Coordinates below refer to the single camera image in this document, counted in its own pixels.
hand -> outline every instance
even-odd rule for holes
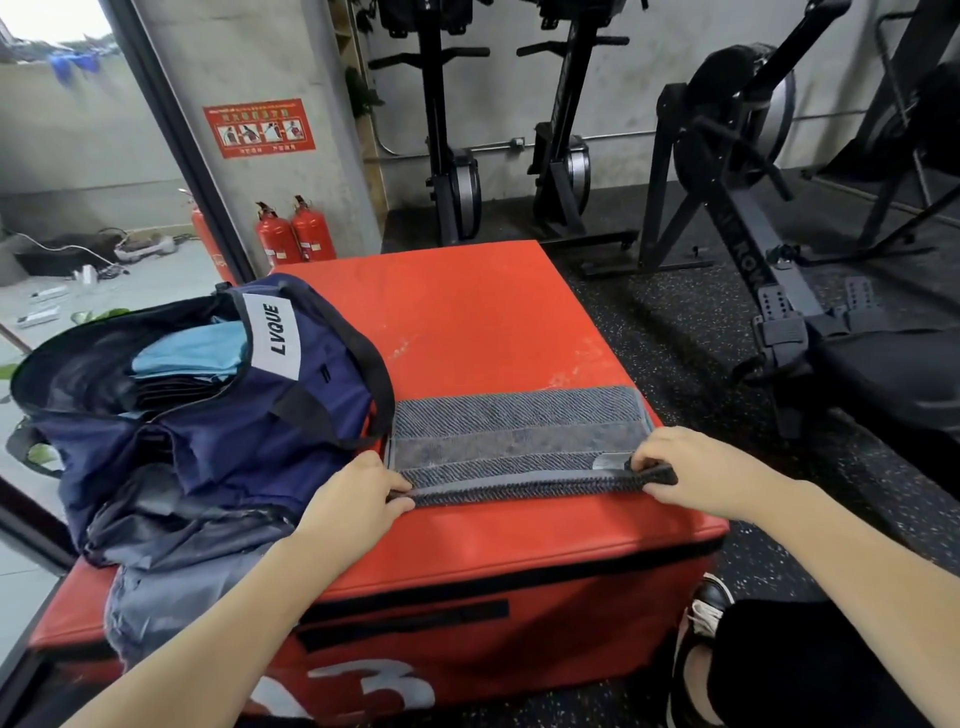
[[[410,488],[399,473],[383,467],[376,452],[361,452],[317,490],[290,538],[306,544],[317,558],[335,558],[339,571],[345,571],[397,518],[413,510],[408,497],[387,502],[391,491],[406,493]]]
[[[792,494],[797,481],[752,455],[686,427],[658,427],[631,459],[635,471],[669,463],[677,485],[651,483],[643,490],[661,503],[756,522]]]

shoelace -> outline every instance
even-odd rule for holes
[[[694,599],[690,604],[690,611],[687,613],[690,623],[693,625],[693,631],[698,635],[714,637],[717,633],[717,627],[720,626],[720,618],[723,617],[716,607],[711,607],[704,601]]]

gray towel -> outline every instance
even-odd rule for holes
[[[593,461],[635,449],[651,431],[633,387],[409,400],[397,403],[386,462],[414,484],[415,498],[431,489],[424,505],[458,502],[458,493],[476,502],[636,490],[631,473],[596,471]]]

sky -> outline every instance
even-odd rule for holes
[[[97,0],[0,0],[0,19],[25,40],[83,40],[110,32]]]

black shoe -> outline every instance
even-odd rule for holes
[[[673,680],[666,703],[667,728],[716,728],[697,713],[684,681],[684,665],[690,650],[698,644],[713,647],[717,626],[724,611],[733,604],[733,595],[727,585],[711,573],[693,595],[693,601],[684,612],[677,637],[677,651],[673,660]]]

